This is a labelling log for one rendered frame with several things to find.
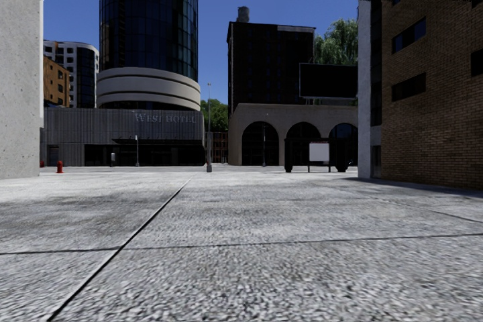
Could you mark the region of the red brick building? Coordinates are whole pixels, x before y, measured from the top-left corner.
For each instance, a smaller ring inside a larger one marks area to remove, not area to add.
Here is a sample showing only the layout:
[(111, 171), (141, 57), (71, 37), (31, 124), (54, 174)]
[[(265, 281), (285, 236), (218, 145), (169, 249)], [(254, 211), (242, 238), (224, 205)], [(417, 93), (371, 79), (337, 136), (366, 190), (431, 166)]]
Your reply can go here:
[(216, 131), (212, 133), (212, 163), (228, 162), (228, 132)]

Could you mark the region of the grey street lamp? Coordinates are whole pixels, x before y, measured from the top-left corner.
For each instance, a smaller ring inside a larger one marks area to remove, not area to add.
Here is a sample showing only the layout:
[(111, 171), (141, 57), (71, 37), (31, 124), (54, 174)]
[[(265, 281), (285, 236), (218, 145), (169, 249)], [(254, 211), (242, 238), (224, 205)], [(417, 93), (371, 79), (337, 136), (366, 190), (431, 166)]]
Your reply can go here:
[(211, 173), (212, 169), (212, 138), (211, 138), (211, 83), (207, 83), (208, 86), (208, 133), (207, 133), (207, 172)]

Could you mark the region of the trees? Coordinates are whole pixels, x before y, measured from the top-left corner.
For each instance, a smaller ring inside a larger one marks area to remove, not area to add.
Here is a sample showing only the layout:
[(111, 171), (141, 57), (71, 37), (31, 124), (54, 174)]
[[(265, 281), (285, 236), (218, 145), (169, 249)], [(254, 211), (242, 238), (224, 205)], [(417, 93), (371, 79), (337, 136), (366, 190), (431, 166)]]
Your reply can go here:
[(228, 130), (228, 106), (217, 99), (201, 101), (201, 112), (204, 117), (205, 131), (211, 124), (211, 131), (221, 132)]

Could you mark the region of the black bus shelter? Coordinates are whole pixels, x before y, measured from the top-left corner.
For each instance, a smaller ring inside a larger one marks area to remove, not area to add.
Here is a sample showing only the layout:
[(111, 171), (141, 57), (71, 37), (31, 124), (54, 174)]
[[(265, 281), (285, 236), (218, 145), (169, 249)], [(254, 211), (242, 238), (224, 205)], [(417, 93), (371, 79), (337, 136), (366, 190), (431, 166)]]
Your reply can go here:
[(296, 161), (310, 166), (327, 166), (338, 172), (345, 172), (349, 167), (348, 139), (339, 138), (285, 138), (284, 169), (291, 172)]

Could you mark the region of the dark brick building with arches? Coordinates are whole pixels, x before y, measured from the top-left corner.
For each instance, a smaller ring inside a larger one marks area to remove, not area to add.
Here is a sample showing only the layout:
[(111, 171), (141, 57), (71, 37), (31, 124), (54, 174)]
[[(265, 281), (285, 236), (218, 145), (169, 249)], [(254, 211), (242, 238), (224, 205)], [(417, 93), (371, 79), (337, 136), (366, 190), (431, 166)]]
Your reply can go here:
[(228, 162), (284, 165), (285, 138), (348, 139), (358, 163), (358, 65), (315, 63), (315, 28), (254, 23), (246, 6), (229, 23)]

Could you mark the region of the glass tower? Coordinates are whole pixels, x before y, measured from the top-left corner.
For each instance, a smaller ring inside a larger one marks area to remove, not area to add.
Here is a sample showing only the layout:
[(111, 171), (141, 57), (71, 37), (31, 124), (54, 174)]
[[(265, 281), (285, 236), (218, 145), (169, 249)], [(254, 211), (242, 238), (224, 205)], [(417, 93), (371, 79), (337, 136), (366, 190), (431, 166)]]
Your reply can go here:
[(97, 107), (44, 108), (40, 162), (202, 166), (198, 0), (99, 0)]

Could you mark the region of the tree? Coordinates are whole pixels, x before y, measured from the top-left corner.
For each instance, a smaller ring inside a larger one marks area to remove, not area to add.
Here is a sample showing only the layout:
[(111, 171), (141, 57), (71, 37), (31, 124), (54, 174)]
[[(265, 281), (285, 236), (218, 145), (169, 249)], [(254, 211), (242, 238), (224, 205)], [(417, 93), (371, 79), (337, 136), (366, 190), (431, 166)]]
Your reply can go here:
[(358, 25), (354, 19), (334, 21), (323, 36), (314, 40), (315, 63), (356, 65), (358, 61)]

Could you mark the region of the white curved building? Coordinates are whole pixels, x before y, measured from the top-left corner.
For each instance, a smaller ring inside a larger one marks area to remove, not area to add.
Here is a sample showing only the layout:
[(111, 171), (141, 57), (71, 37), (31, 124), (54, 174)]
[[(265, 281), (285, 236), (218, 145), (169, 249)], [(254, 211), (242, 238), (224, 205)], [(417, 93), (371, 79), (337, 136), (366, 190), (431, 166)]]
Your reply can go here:
[(69, 71), (69, 107), (97, 107), (99, 51), (82, 42), (44, 40), (44, 55)]

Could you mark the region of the orange brick building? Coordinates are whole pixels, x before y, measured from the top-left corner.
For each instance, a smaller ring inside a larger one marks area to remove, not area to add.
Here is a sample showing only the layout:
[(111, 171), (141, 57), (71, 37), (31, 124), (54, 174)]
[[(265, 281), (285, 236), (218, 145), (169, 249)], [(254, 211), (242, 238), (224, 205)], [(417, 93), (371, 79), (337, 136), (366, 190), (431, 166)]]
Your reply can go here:
[(43, 57), (44, 106), (69, 107), (69, 71), (49, 57)]

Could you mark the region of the brown brick building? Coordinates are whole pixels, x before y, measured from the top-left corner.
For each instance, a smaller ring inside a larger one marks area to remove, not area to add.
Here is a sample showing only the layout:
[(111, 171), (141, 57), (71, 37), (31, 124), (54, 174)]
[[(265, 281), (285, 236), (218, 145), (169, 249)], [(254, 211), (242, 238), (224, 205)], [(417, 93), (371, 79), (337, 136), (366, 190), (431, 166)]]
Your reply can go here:
[(483, 190), (483, 0), (358, 0), (358, 175)]

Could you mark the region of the pale concrete building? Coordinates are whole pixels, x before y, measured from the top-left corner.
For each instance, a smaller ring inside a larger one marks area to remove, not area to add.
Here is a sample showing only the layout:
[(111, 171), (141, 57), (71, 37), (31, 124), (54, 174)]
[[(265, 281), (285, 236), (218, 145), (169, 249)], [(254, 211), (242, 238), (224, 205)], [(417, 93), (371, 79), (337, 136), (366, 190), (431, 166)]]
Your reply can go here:
[(0, 180), (38, 176), (43, 0), (0, 0)]

